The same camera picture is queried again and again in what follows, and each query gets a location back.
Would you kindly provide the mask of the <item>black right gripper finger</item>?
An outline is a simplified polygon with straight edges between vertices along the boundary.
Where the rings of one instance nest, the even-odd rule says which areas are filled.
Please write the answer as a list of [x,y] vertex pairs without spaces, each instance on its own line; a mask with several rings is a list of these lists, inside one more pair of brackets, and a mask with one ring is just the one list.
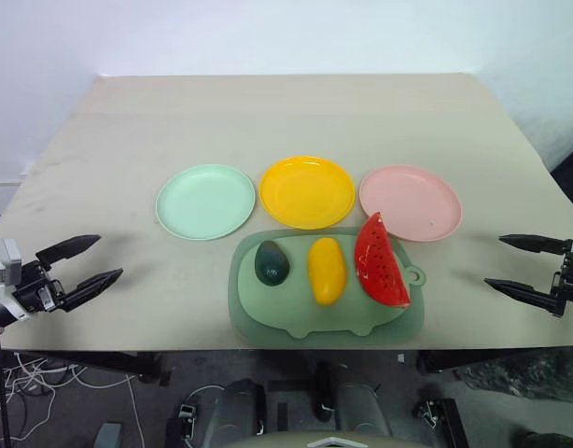
[[572,249],[572,241],[570,239],[559,240],[534,234],[508,234],[499,236],[498,240],[523,251],[533,253],[544,252],[564,255],[570,253]]
[[563,316],[563,302],[551,293],[543,293],[529,285],[510,280],[484,278],[483,281],[494,290],[516,301],[544,309],[556,317]]

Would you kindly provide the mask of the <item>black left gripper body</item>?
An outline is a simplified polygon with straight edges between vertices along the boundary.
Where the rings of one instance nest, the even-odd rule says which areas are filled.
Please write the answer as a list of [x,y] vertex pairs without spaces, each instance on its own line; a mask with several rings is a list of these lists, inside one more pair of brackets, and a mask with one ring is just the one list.
[[38,260],[21,266],[21,282],[16,285],[13,296],[29,314],[52,312],[65,302],[60,281],[51,279]]

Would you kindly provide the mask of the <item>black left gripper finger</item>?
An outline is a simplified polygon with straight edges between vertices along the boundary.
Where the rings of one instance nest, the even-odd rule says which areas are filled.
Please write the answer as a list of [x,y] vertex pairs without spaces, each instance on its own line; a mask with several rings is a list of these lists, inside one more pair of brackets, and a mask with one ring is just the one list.
[[90,279],[78,284],[73,291],[64,293],[59,299],[57,308],[65,312],[75,310],[77,307],[102,294],[106,289],[111,287],[122,274],[122,269],[96,274]]
[[100,239],[101,236],[97,234],[75,236],[43,249],[35,256],[44,269],[50,269],[52,264],[62,259],[70,259],[85,252]]

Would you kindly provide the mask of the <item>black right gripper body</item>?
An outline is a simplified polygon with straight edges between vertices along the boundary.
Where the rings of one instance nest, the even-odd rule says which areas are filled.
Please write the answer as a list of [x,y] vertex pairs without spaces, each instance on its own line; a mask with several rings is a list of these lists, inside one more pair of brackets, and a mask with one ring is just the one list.
[[551,293],[563,302],[563,309],[568,302],[573,302],[573,240],[570,253],[564,254],[561,270],[554,274]]

